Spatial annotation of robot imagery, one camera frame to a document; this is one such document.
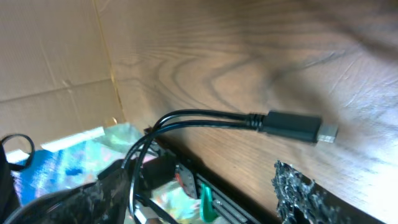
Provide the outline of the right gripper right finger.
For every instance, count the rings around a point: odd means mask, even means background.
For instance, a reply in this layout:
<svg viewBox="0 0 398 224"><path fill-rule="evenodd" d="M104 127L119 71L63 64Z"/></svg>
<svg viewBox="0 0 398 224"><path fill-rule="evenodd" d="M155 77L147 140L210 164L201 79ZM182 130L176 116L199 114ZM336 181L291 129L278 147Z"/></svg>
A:
<svg viewBox="0 0 398 224"><path fill-rule="evenodd" d="M363 223L381 221L348 204L292 166L277 161L272 179L282 223Z"/></svg>

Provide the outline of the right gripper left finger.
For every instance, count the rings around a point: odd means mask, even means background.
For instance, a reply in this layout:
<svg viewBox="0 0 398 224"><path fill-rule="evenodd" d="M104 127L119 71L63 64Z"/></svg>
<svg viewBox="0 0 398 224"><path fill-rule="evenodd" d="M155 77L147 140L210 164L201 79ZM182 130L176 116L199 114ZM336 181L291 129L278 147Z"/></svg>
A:
<svg viewBox="0 0 398 224"><path fill-rule="evenodd" d="M103 179L43 195L17 208L6 224L123 224L126 218L129 177L118 169Z"/></svg>

